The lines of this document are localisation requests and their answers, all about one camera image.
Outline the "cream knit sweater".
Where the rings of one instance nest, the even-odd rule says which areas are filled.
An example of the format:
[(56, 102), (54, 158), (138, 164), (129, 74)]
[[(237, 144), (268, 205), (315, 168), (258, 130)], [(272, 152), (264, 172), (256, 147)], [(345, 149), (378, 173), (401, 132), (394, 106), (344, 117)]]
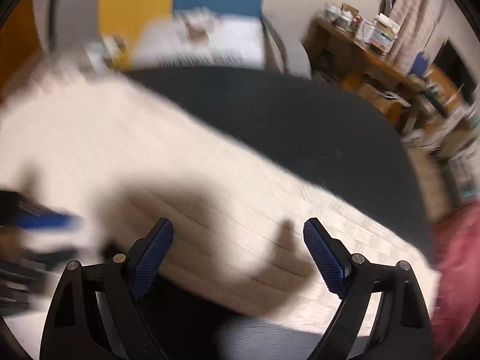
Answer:
[(91, 261), (159, 217), (174, 241), (161, 273), (200, 296), (321, 333), (338, 305), (304, 222), (373, 263), (413, 266), (429, 309), (431, 227), (398, 135), (366, 100), (274, 72), (43, 70), (1, 108), (1, 185), (79, 217), (66, 235)]

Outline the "red ruffled quilt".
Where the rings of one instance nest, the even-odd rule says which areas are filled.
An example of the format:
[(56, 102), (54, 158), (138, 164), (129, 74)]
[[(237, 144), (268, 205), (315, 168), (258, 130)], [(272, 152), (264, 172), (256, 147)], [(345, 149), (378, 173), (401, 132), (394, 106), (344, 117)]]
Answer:
[(479, 308), (479, 201), (433, 227), (439, 285), (433, 309), (434, 357), (444, 358)]

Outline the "geometric pattern pillow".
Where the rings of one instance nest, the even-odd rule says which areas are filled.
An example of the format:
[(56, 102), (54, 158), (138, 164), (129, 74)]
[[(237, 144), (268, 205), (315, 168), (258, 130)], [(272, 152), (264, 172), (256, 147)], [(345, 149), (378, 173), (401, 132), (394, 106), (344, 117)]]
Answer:
[(97, 72), (118, 70), (128, 60), (127, 45), (121, 37), (103, 36), (85, 46), (91, 68)]

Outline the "grey yellow blue sofa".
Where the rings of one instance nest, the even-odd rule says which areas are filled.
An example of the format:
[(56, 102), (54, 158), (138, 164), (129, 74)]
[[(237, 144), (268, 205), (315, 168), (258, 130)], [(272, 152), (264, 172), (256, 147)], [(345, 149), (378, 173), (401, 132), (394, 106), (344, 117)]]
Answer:
[(171, 19), (181, 11), (207, 8), (219, 14), (251, 16), (264, 31), (264, 70), (310, 79), (306, 50), (286, 33), (278, 20), (264, 12), (264, 0), (33, 0), (33, 12), (41, 48), (60, 63), (80, 71), (94, 71), (85, 46), (103, 36), (121, 37), (129, 52), (144, 28), (157, 20)]

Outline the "wooden desk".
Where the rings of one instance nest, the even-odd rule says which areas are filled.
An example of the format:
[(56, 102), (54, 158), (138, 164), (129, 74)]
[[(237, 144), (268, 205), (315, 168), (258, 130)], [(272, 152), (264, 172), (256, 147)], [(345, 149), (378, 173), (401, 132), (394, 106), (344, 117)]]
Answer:
[(378, 109), (397, 129), (406, 124), (413, 100), (424, 88), (419, 78), (397, 72), (353, 35), (320, 17), (309, 24), (303, 46), (315, 74), (377, 102)]

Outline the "blue bag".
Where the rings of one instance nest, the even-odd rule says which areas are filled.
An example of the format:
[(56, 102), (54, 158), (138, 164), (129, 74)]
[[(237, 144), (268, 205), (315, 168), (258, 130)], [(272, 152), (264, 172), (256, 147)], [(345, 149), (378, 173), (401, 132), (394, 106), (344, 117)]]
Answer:
[(420, 51), (414, 59), (413, 65), (409, 71), (409, 75), (414, 75), (419, 78), (424, 78), (430, 64), (431, 64), (430, 54), (425, 50)]

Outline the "white deer print pillow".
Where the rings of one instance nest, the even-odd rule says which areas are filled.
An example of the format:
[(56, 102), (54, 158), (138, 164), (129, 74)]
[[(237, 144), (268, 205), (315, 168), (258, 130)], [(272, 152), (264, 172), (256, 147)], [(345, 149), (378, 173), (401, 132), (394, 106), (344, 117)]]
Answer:
[(265, 67), (264, 31), (251, 16), (197, 8), (148, 24), (129, 52), (131, 68)]

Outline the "stack of boxes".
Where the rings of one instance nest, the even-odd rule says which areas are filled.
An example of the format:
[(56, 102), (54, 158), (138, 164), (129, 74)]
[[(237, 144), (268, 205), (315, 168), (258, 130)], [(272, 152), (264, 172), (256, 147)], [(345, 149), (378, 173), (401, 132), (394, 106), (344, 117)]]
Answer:
[(372, 23), (364, 21), (363, 41), (373, 47), (377, 53), (387, 55), (400, 32), (400, 25), (383, 13), (377, 15)]

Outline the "black monitor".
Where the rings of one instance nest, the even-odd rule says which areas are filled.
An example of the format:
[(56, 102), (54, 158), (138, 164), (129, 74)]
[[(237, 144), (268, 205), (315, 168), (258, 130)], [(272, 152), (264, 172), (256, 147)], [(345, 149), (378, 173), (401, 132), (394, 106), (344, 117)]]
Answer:
[(474, 92), (478, 81), (449, 40), (442, 44), (433, 63), (460, 89), (463, 99), (472, 106), (476, 101)]

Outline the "middle floral curtain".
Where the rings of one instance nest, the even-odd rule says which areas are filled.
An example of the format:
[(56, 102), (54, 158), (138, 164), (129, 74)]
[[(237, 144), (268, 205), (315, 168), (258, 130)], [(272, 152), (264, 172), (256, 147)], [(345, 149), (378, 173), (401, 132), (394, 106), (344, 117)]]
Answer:
[(389, 18), (400, 25), (387, 60), (395, 70), (408, 74), (445, 9), (447, 0), (395, 0)]

